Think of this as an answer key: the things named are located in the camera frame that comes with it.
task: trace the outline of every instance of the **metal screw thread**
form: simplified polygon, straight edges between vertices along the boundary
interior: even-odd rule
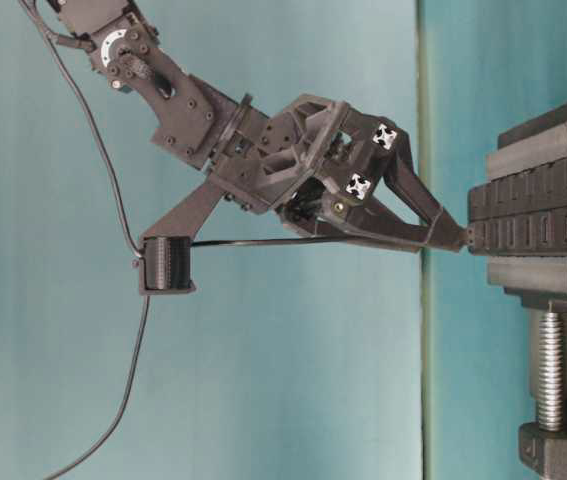
[[[565,346],[563,322],[548,312],[539,322],[539,391],[536,417],[548,432],[563,429],[565,416]]]

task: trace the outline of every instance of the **black cable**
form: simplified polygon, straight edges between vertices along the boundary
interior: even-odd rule
[[[192,248],[205,247],[280,247],[287,245],[316,245],[322,243],[348,243],[369,238],[355,236],[314,237],[314,238],[274,238],[268,240],[209,240],[194,242]]]
[[[59,70],[61,70],[61,74],[63,78],[67,81],[68,85],[76,95],[81,108],[83,109],[83,113],[87,118],[88,124],[90,126],[90,130],[92,131],[92,136],[94,137],[94,141],[99,149],[99,153],[101,154],[101,158],[103,159],[103,163],[105,164],[105,168],[107,169],[107,174],[110,178],[110,183],[112,184],[112,190],[114,192],[114,198],[116,200],[116,209],[118,213],[119,223],[121,224],[121,228],[123,229],[123,235],[125,237],[125,242],[127,246],[132,250],[132,253],[137,258],[143,258],[143,252],[136,246],[134,239],[132,238],[132,234],[130,233],[130,225],[128,223],[127,214],[125,213],[125,206],[123,205],[123,198],[121,196],[121,188],[119,186],[118,179],[116,177],[116,172],[114,171],[114,166],[112,165],[112,160],[110,159],[110,155],[105,147],[105,143],[103,142],[103,138],[101,137],[101,132],[99,131],[98,126],[96,125],[96,121],[94,120],[94,115],[92,114],[92,110],[87,103],[87,100],[83,96],[83,92],[74,81],[74,78],[68,71],[67,67],[63,63],[59,52],[57,51],[52,39],[49,38],[50,32],[52,32],[46,25],[41,16],[38,14],[36,10],[35,4],[32,6],[28,5],[25,0],[18,0],[21,4],[21,7],[27,13],[28,17],[34,25],[36,25],[37,30],[43,37],[45,45],[50,50],[56,65],[58,66]]]
[[[83,463],[85,460],[90,458],[99,448],[101,448],[103,446],[103,444],[107,441],[107,439],[110,438],[110,436],[114,433],[114,430],[116,430],[116,427],[119,426],[119,423],[121,422],[121,419],[123,418],[123,414],[125,413],[125,410],[127,409],[127,404],[130,400],[130,394],[132,393],[132,385],[134,384],[134,378],[136,376],[136,366],[137,366],[138,360],[139,360],[139,353],[141,352],[141,344],[143,343],[143,335],[145,334],[145,326],[147,325],[147,317],[148,317],[149,309],[150,309],[150,297],[145,297],[145,299],[143,301],[143,311],[141,313],[141,324],[139,325],[139,332],[136,335],[136,344],[134,345],[134,353],[132,355],[132,363],[130,365],[130,371],[127,375],[127,382],[126,382],[126,385],[125,385],[125,393],[123,394],[123,400],[121,401],[121,405],[119,406],[119,410],[116,414],[116,417],[114,417],[114,421],[111,423],[109,428],[105,431],[105,433],[103,435],[101,435],[101,438],[99,438],[94,443],[94,445],[92,445],[83,455],[81,455],[79,458],[74,460],[68,466],[63,467],[62,469],[58,470],[57,472],[53,473],[52,475],[45,477],[44,480],[55,480],[55,479],[65,475],[70,470],[78,467],[81,463]]]

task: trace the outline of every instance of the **teal background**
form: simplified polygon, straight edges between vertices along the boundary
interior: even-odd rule
[[[163,48],[234,98],[272,114],[316,93],[416,132],[412,2],[139,3]],[[149,144],[139,98],[63,56],[141,232],[202,178]],[[224,204],[201,238],[279,235]],[[41,478],[109,424],[141,308],[131,260],[75,99],[1,1],[0,479]],[[197,252],[199,292],[153,303],[127,416],[68,478],[420,478],[419,264],[344,246]]]
[[[497,135],[567,102],[567,2],[422,0],[423,172],[459,220],[485,181]],[[428,478],[537,478],[518,461],[534,419],[528,323],[517,298],[487,287],[486,260],[425,262]]]

